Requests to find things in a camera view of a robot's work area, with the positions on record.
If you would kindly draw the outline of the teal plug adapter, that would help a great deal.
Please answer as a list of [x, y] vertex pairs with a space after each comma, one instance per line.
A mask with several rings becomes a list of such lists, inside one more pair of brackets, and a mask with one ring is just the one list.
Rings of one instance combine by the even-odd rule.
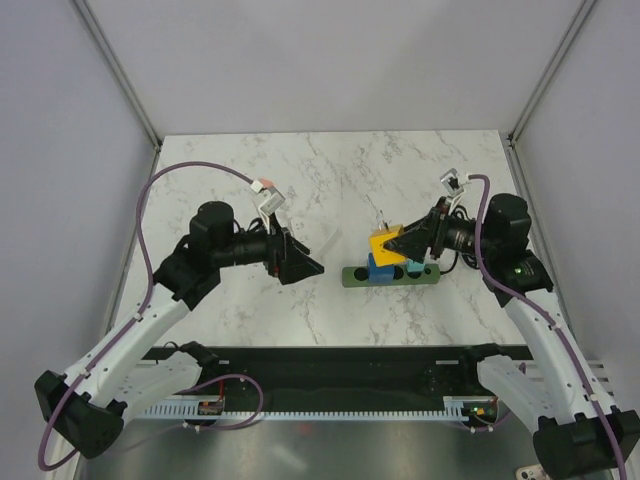
[[424, 273], [425, 264], [421, 262], [416, 262], [413, 260], [408, 260], [406, 263], [406, 271], [407, 274], [411, 278], [418, 278]]

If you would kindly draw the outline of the blue cube socket adapter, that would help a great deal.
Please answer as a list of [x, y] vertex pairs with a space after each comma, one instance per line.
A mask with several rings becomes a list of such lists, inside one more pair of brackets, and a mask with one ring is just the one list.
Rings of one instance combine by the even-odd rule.
[[388, 285], [391, 284], [395, 276], [395, 266], [386, 265], [379, 266], [374, 258], [374, 255], [370, 253], [368, 255], [367, 262], [368, 281], [373, 285]]

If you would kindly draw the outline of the green power strip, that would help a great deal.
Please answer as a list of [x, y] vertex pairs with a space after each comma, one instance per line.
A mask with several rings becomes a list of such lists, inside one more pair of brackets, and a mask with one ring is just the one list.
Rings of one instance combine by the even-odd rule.
[[341, 273], [341, 284], [344, 288], [370, 287], [406, 287], [435, 285], [441, 279], [441, 272], [437, 265], [426, 265], [424, 273], [418, 278], [411, 278], [405, 265], [395, 265], [395, 276], [391, 284], [373, 285], [368, 281], [367, 266], [344, 267]]

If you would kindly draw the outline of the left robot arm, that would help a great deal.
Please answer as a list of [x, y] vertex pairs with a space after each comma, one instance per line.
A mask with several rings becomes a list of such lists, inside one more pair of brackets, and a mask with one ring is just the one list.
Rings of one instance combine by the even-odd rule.
[[73, 453], [93, 459], [106, 452], [131, 417], [163, 398], [194, 389], [208, 393], [219, 382], [213, 354], [191, 342], [168, 366], [157, 365], [131, 385], [137, 363], [170, 328], [195, 310], [221, 282], [227, 267], [261, 263], [283, 285], [321, 275], [323, 266], [275, 216], [268, 225], [235, 230], [233, 208], [221, 201], [201, 205], [189, 231], [149, 273], [145, 296], [130, 319], [58, 374], [43, 372], [34, 384], [47, 425]]

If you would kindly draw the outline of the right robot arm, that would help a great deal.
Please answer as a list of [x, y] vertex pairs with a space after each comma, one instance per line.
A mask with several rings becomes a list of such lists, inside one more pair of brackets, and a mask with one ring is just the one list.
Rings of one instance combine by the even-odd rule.
[[557, 304], [553, 282], [529, 249], [531, 217], [513, 194], [483, 197], [478, 216], [454, 216], [448, 198], [407, 225], [371, 239], [376, 263], [437, 259], [446, 250], [471, 255], [487, 288], [520, 331], [542, 376], [536, 385], [496, 345], [475, 347], [458, 368], [467, 392], [498, 397], [532, 435], [539, 463], [553, 479], [616, 469], [639, 442], [639, 415], [621, 409], [602, 386]]

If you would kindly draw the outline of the white triangular power strip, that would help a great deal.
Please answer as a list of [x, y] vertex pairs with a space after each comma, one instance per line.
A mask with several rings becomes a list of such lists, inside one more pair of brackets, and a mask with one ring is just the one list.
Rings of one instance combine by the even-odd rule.
[[310, 249], [316, 260], [324, 259], [340, 238], [340, 228], [325, 219], [314, 217], [295, 220], [293, 223], [295, 238]]

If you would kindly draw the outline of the smartphone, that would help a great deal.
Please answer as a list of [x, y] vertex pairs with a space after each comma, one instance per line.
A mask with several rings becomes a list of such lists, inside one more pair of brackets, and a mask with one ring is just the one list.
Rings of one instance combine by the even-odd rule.
[[516, 480], [550, 480], [551, 477], [541, 465], [529, 465], [520, 467], [515, 472]]

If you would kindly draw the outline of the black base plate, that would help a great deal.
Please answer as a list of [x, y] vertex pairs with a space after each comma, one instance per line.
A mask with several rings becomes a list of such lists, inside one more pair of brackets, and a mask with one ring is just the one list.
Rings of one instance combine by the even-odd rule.
[[473, 368], [485, 354], [531, 360], [525, 346], [214, 347], [197, 395], [255, 411], [433, 407], [444, 396], [488, 397]]

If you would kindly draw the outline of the left aluminium frame post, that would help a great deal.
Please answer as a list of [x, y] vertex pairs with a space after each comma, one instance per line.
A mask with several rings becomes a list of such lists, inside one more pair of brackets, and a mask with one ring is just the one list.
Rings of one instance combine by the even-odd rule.
[[69, 3], [78, 15], [92, 43], [97, 48], [118, 90], [135, 116], [139, 127], [144, 132], [154, 152], [158, 153], [163, 145], [162, 137], [154, 127], [149, 114], [143, 106], [133, 83], [118, 58], [90, 2], [86, 0], [70, 0]]

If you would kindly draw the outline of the aluminium frame post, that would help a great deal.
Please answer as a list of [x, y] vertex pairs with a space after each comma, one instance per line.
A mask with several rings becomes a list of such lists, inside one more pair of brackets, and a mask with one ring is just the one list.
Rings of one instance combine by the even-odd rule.
[[571, 49], [577, 42], [598, 5], [598, 0], [582, 0], [579, 2], [568, 26], [542, 70], [539, 79], [536, 81], [531, 94], [524, 104], [524, 107], [520, 111], [515, 124], [508, 132], [503, 132], [501, 134], [501, 138], [506, 141], [508, 148], [515, 148], [518, 140], [521, 138], [531, 118], [538, 109], [544, 95], [550, 88], [554, 78], [558, 74], [565, 60], [568, 58]]
[[154, 152], [158, 153], [163, 145], [162, 137], [154, 127], [149, 114], [143, 106], [133, 83], [118, 58], [90, 2], [86, 0], [70, 0], [69, 3], [78, 15], [92, 43], [97, 48], [118, 90], [135, 116], [139, 127], [144, 132]]

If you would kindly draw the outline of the right aluminium frame post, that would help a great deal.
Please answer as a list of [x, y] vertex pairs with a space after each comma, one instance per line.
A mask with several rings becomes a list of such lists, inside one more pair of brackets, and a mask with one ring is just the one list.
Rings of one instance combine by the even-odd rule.
[[520, 111], [515, 124], [508, 132], [503, 132], [501, 134], [501, 138], [506, 141], [508, 148], [515, 148], [518, 140], [521, 138], [531, 118], [538, 109], [544, 95], [550, 88], [554, 78], [558, 74], [565, 60], [568, 58], [571, 49], [577, 42], [598, 5], [598, 0], [582, 0], [579, 2], [568, 26], [542, 70], [539, 79], [536, 81], [531, 94], [524, 104], [524, 107]]

